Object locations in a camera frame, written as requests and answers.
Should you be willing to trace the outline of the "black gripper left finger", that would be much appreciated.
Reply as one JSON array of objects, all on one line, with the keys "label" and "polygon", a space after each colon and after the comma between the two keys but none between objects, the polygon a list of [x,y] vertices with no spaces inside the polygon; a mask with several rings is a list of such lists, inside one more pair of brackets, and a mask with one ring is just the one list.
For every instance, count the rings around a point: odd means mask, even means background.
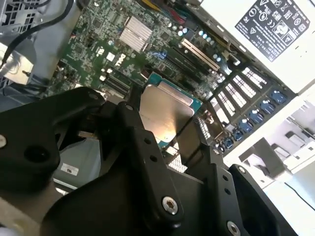
[{"label": "black gripper left finger", "polygon": [[113,104],[91,88],[80,87],[0,115],[0,196],[30,215],[43,216],[58,201],[51,185],[60,152],[78,142],[84,128],[95,132],[100,156],[117,150],[136,171],[135,192],[155,215],[167,215],[168,202],[183,208],[170,171],[152,132],[138,112],[141,96]]}]

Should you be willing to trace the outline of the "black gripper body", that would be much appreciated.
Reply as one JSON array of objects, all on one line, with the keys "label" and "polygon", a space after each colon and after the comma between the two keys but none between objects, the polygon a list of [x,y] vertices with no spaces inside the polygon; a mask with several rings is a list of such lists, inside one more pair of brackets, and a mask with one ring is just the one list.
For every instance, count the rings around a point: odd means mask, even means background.
[{"label": "black gripper body", "polygon": [[217,236],[210,195],[201,181],[169,171],[184,209],[180,227],[148,226],[147,201],[126,169],[99,177],[59,199],[40,227],[42,236]]}]

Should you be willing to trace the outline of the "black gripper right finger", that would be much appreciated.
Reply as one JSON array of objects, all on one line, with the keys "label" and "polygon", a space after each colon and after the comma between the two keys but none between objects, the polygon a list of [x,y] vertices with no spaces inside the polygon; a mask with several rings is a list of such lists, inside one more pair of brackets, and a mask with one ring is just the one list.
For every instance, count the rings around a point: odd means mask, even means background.
[{"label": "black gripper right finger", "polygon": [[190,118],[177,136],[186,174],[207,186],[211,230],[218,236],[293,236],[295,231],[250,173],[227,167],[210,145],[198,118]]}]

